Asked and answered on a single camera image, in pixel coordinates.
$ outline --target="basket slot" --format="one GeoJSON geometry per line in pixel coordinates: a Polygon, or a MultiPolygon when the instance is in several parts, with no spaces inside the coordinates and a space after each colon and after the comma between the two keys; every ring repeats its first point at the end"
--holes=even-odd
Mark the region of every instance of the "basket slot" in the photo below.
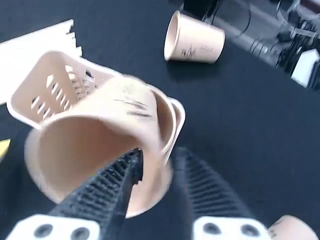
{"type": "Polygon", "coordinates": [[[62,96],[62,89],[56,92],[55,100],[60,101],[59,98],[62,96]]]}
{"type": "Polygon", "coordinates": [[[50,111],[51,111],[51,109],[50,109],[50,107],[47,109],[47,110],[45,110],[44,111],[44,114],[43,114],[43,119],[46,119],[47,117],[48,117],[48,115],[50,114],[50,111]]]}
{"type": "Polygon", "coordinates": [[[74,73],[72,73],[72,72],[69,72],[68,73],[68,76],[69,76],[69,79],[72,81],[72,80],[74,80],[74,79],[76,79],[76,75],[74,74],[74,73]]]}
{"type": "Polygon", "coordinates": [[[75,91],[76,94],[82,94],[84,92],[81,87],[75,87],[74,91],[75,91]]]}
{"type": "Polygon", "coordinates": [[[63,107],[64,111],[67,110],[67,107],[69,106],[69,103],[70,103],[69,100],[65,102],[64,107],[63,107]]]}
{"type": "Polygon", "coordinates": [[[81,85],[77,80],[72,80],[72,86],[74,88],[81,88],[81,85]]]}
{"type": "Polygon", "coordinates": [[[51,74],[49,76],[47,76],[46,78],[46,87],[49,88],[50,84],[52,83],[52,81],[54,80],[54,76],[51,74]]]}
{"type": "Polygon", "coordinates": [[[86,89],[89,89],[91,87],[91,85],[94,85],[93,83],[94,83],[93,81],[88,81],[88,80],[83,79],[83,85],[86,89]]]}
{"type": "Polygon", "coordinates": [[[65,65],[64,67],[65,67],[65,71],[67,73],[70,73],[70,72],[72,72],[74,70],[74,68],[72,66],[69,66],[69,65],[65,65]]]}
{"type": "Polygon", "coordinates": [[[31,109],[33,109],[33,108],[37,105],[37,103],[39,102],[39,100],[40,100],[40,97],[39,97],[39,96],[35,97],[35,98],[32,100],[32,102],[31,102],[31,109]]]}
{"type": "Polygon", "coordinates": [[[59,84],[56,82],[52,85],[51,95],[55,94],[56,90],[58,89],[59,84]]]}
{"type": "Polygon", "coordinates": [[[64,96],[62,97],[62,99],[61,99],[61,101],[60,101],[60,106],[62,106],[62,105],[64,104],[66,98],[67,98],[66,95],[64,95],[64,96]]]}
{"type": "Polygon", "coordinates": [[[44,102],[40,104],[36,113],[39,115],[44,110],[45,106],[46,104],[44,102]]]}
{"type": "Polygon", "coordinates": [[[87,95],[86,94],[78,94],[78,98],[79,98],[79,100],[82,100],[82,99],[84,99],[85,97],[86,97],[87,95]]]}
{"type": "Polygon", "coordinates": [[[85,75],[87,75],[90,78],[94,78],[89,70],[85,70],[85,75]]]}

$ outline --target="cable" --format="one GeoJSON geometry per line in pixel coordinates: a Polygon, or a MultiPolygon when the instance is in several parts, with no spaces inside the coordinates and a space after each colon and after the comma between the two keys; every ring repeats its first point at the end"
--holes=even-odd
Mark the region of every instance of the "cable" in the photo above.
{"type": "Polygon", "coordinates": [[[263,42],[264,42],[265,39],[260,39],[257,41],[257,44],[254,46],[254,48],[252,48],[252,51],[250,51],[250,53],[254,53],[255,50],[257,49],[257,47],[259,46],[259,44],[261,44],[262,46],[264,46],[263,42]]]}
{"type": "Polygon", "coordinates": [[[237,38],[241,37],[241,36],[248,30],[248,28],[249,28],[249,26],[250,26],[251,18],[252,18],[250,0],[246,0],[246,3],[247,3],[247,9],[248,9],[248,23],[247,23],[247,25],[245,26],[244,30],[243,30],[240,34],[235,35],[235,36],[232,36],[232,37],[230,37],[230,39],[237,39],[237,38]]]}
{"type": "Polygon", "coordinates": [[[205,13],[205,15],[202,17],[203,22],[206,21],[206,19],[210,18],[214,12],[214,10],[216,9],[216,5],[218,4],[219,0],[216,1],[216,3],[214,4],[214,0],[212,0],[207,8],[207,11],[205,13]]]}
{"type": "Polygon", "coordinates": [[[261,46],[260,51],[259,51],[259,53],[258,53],[258,55],[257,55],[258,58],[260,57],[260,54],[261,54],[262,49],[263,49],[264,47],[265,47],[265,45],[262,45],[262,46],[261,46]]]}
{"type": "Polygon", "coordinates": [[[249,49],[249,53],[253,52],[253,51],[256,49],[256,47],[257,47],[257,45],[259,44],[259,42],[260,42],[260,40],[257,40],[257,39],[255,39],[255,40],[252,42],[252,44],[251,44],[251,46],[250,46],[250,49],[249,49]]]}
{"type": "Polygon", "coordinates": [[[218,2],[216,3],[215,11],[214,11],[214,14],[213,14],[212,20],[211,20],[211,25],[214,24],[215,16],[217,15],[217,12],[218,12],[218,10],[219,10],[219,8],[220,8],[220,6],[221,6],[223,1],[224,0],[218,0],[218,2]]]}

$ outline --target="cup rim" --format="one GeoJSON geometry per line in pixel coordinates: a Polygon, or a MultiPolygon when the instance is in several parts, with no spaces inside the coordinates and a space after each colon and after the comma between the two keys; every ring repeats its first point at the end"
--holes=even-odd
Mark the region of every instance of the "cup rim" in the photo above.
{"type": "Polygon", "coordinates": [[[164,59],[166,61],[169,61],[176,49],[179,35],[180,35],[180,11],[175,11],[171,17],[168,29],[166,31],[165,35],[165,41],[164,41],[164,59]],[[172,31],[175,31],[175,37],[174,42],[170,42],[170,34],[172,34],[172,31]]]}
{"type": "Polygon", "coordinates": [[[162,98],[165,101],[166,106],[170,111],[170,115],[171,115],[171,119],[172,119],[172,131],[171,131],[171,135],[170,135],[167,143],[163,146],[163,148],[161,150],[161,153],[165,154],[169,150],[169,148],[175,138],[176,129],[177,129],[176,112],[175,112],[175,109],[174,109],[170,99],[168,98],[167,95],[164,94],[164,92],[162,92],[160,89],[158,89],[157,87],[150,85],[150,84],[147,84],[147,87],[152,91],[153,94],[158,95],[160,98],[162,98]]]}
{"type": "Polygon", "coordinates": [[[288,220],[288,222],[293,221],[295,224],[298,224],[299,228],[304,228],[304,231],[308,231],[308,235],[313,235],[314,239],[318,239],[316,232],[306,222],[304,222],[300,218],[293,216],[293,215],[286,214],[286,215],[283,215],[282,217],[280,217],[277,221],[279,221],[281,219],[282,219],[282,222],[285,222],[286,220],[288,220]]]}

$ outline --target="screw hole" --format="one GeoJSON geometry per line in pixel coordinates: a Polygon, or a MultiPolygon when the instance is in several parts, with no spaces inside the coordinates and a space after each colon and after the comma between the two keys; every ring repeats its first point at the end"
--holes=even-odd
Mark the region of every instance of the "screw hole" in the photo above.
{"type": "Polygon", "coordinates": [[[241,227],[241,232],[248,237],[258,237],[260,232],[254,226],[246,224],[241,227]]]}
{"type": "Polygon", "coordinates": [[[217,235],[221,234],[220,228],[212,222],[208,222],[203,226],[203,230],[207,234],[217,235]]]}
{"type": "Polygon", "coordinates": [[[45,238],[51,234],[52,229],[53,226],[51,224],[43,224],[34,231],[34,236],[39,239],[45,238]]]}
{"type": "Polygon", "coordinates": [[[90,231],[87,228],[80,227],[72,232],[71,240],[87,240],[89,235],[90,231]]]}

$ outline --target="beige plastic basket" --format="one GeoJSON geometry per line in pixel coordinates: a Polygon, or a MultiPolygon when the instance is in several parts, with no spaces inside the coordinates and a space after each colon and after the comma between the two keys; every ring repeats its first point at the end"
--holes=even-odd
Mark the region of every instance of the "beige plastic basket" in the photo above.
{"type": "MultiPolygon", "coordinates": [[[[7,108],[19,121],[40,129],[40,123],[54,114],[69,110],[108,79],[122,74],[78,56],[61,51],[45,53],[15,90],[7,108]]],[[[184,125],[182,104],[169,98],[176,113],[176,133],[171,149],[184,125]]]]}

